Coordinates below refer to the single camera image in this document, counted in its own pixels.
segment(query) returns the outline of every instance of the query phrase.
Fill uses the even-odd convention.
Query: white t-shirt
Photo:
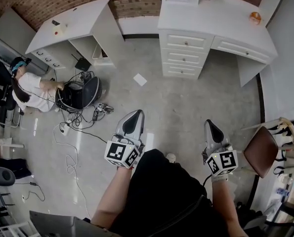
[[[21,88],[28,95],[30,95],[29,101],[26,103],[23,103],[17,98],[13,90],[13,93],[12,93],[13,98],[22,110],[25,110],[26,107],[29,106],[29,107],[38,108],[42,112],[48,112],[52,108],[55,101],[56,91],[55,90],[42,91],[40,89],[40,80],[41,80],[41,77],[38,77],[32,73],[25,73],[18,80],[18,83],[21,86]]]

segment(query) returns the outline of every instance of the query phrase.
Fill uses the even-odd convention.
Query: person
[[[57,89],[63,90],[62,82],[43,80],[27,72],[26,63],[21,57],[16,57],[10,64],[12,70],[13,98],[22,111],[26,107],[34,107],[42,112],[56,108],[54,104]]]
[[[145,152],[131,174],[118,168],[92,224],[122,237],[247,237],[226,179],[212,178],[211,204],[199,181],[156,149]]]

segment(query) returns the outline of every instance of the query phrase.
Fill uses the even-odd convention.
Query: orange object
[[[250,21],[254,22],[256,25],[259,25],[261,23],[261,15],[258,12],[252,12],[250,14]]]

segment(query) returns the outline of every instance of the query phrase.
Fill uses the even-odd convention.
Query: white cable
[[[75,160],[72,158],[71,155],[66,155],[67,173],[68,173],[69,175],[71,175],[72,173],[75,173],[76,184],[77,184],[77,186],[78,186],[80,192],[82,193],[82,195],[83,195],[83,197],[84,197],[84,205],[85,205],[85,209],[86,209],[86,212],[87,212],[87,215],[88,215],[89,219],[91,219],[91,216],[89,215],[88,210],[87,210],[87,206],[86,206],[86,197],[85,197],[83,191],[81,190],[81,188],[80,188],[80,186],[79,186],[79,184],[78,184],[78,176],[77,176],[77,165],[78,165],[78,162],[79,162],[79,158],[78,158],[78,150],[77,150],[77,148],[76,148],[75,146],[72,146],[72,145],[70,145],[70,144],[68,144],[68,143],[60,143],[60,142],[57,142],[56,137],[54,136],[54,130],[55,130],[55,128],[57,128],[59,125],[60,125],[60,124],[56,125],[56,126],[53,128],[53,130],[52,130],[52,134],[53,134],[54,141],[55,141],[55,143],[58,144],[58,145],[66,145],[66,146],[70,146],[70,147],[72,147],[72,148],[74,148],[74,149],[76,150],[77,161],[75,161]],[[74,162],[74,165],[69,165],[69,164],[68,164],[68,161],[67,161],[68,157],[71,158],[71,160]]]

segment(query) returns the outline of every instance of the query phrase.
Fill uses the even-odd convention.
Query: desk drawer
[[[161,55],[162,62],[202,67],[208,54],[175,49],[161,49]]]
[[[55,62],[57,62],[57,60],[55,60],[52,56],[45,56],[45,57],[42,57],[40,58],[40,60],[42,60],[43,62],[45,62],[46,64],[48,65],[51,65]]]
[[[63,69],[65,68],[65,66],[63,64],[61,64],[60,62],[53,62],[53,63],[49,63],[49,66],[51,66],[53,69]]]
[[[163,75],[165,77],[181,77],[190,79],[197,79],[202,71],[201,67],[185,66],[171,63],[163,63],[162,69]]]
[[[49,54],[47,51],[45,51],[44,49],[39,49],[39,50],[37,50],[37,51],[34,51],[34,52],[32,52],[32,54],[33,54],[34,56],[38,57],[38,58],[41,59],[41,60],[42,60],[42,58],[44,58],[44,57],[50,55],[50,54]]]
[[[212,42],[211,48],[245,56],[247,58],[250,58],[265,64],[269,64],[272,61],[272,58],[270,56],[262,52],[253,50],[249,47],[246,47],[244,44],[232,39],[224,39],[220,37],[215,37]]]
[[[194,32],[159,30],[161,48],[208,53],[213,35]]]

